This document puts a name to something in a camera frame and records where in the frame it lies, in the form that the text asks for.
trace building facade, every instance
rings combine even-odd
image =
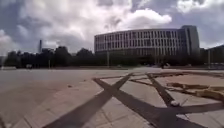
[[[199,37],[196,26],[180,29],[141,29],[96,35],[95,54],[122,54],[154,57],[198,55]]]

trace green tree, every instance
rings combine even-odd
[[[55,50],[54,54],[54,64],[55,66],[68,66],[70,63],[71,55],[67,48],[64,46],[59,46]]]
[[[13,66],[18,67],[20,66],[20,58],[15,51],[9,52],[7,58],[5,60],[5,66]]]

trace stone tile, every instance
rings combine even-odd
[[[42,113],[36,114],[35,116],[27,115],[25,118],[32,128],[42,128],[58,119],[58,117],[50,111],[44,111]]]
[[[143,121],[136,115],[126,116],[112,122],[114,128],[153,128],[148,122]]]
[[[175,101],[180,103],[180,105],[183,105],[185,102],[187,102],[188,98],[191,97],[190,95],[179,93],[179,92],[173,92],[173,91],[167,91]]]
[[[190,96],[183,105],[184,106],[206,105],[206,104],[212,104],[212,103],[219,103],[219,101],[208,99],[208,98]]]
[[[215,121],[214,119],[210,118],[208,115],[205,114],[187,114],[186,115],[188,117],[188,119],[191,122],[195,122],[197,124],[200,124],[204,127],[208,127],[208,128],[221,128],[222,126]]]
[[[22,119],[18,123],[16,123],[16,125],[14,125],[13,128],[31,128],[31,127],[27,124],[27,122],[24,119]]]
[[[109,102],[102,107],[102,110],[110,121],[114,121],[134,113],[123,104],[113,104]]]
[[[159,96],[154,87],[148,85],[127,82],[121,88],[122,91],[134,96],[135,98],[156,107],[166,107],[164,101]]]
[[[213,119],[215,120],[215,121],[217,121],[219,124],[221,124],[222,125],[222,127],[224,127],[224,112],[222,111],[221,113],[220,113],[220,116],[218,116],[218,117],[213,117]]]
[[[110,78],[110,79],[102,79],[102,81],[110,84],[110,85],[113,85],[115,84],[117,81],[119,81],[120,79],[122,79],[123,77],[121,78]]]
[[[97,126],[96,128],[115,128],[110,123]]]
[[[91,125],[97,127],[99,125],[109,123],[109,120],[106,118],[104,112],[100,110],[90,119],[89,122]]]
[[[48,110],[54,113],[55,115],[57,115],[58,117],[61,117],[71,112],[72,110],[74,110],[76,107],[78,107],[78,105],[79,105],[78,103],[74,104],[74,102],[72,103],[72,102],[66,101]]]

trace cloud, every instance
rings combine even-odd
[[[70,51],[92,49],[93,37],[99,33],[150,28],[172,20],[168,14],[132,8],[132,0],[24,0],[20,18],[31,24],[37,37],[59,40]]]
[[[18,45],[8,36],[4,30],[0,30],[0,56],[5,56],[12,50],[18,50]]]
[[[137,10],[134,13],[129,13],[125,20],[122,20],[118,24],[118,28],[121,30],[125,29],[144,29],[155,26],[161,26],[172,21],[172,17],[169,15],[160,15],[159,13],[145,9]]]
[[[178,0],[177,9],[182,13],[189,13],[192,10],[204,10],[224,4],[224,0],[203,0],[203,3],[195,0]]]
[[[140,0],[139,4],[138,4],[138,8],[142,8],[145,5],[149,4],[152,0]]]
[[[28,32],[28,30],[24,26],[17,25],[17,28],[18,28],[19,34],[22,37],[24,37],[24,38],[28,38],[29,37],[29,32]]]

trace building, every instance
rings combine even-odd
[[[43,41],[40,40],[40,43],[38,45],[38,53],[42,53],[42,49],[43,49]]]
[[[224,63],[224,45],[204,49],[201,54],[205,62]]]
[[[140,29],[96,35],[95,54],[121,54],[156,58],[174,55],[199,55],[196,26],[180,29]]]

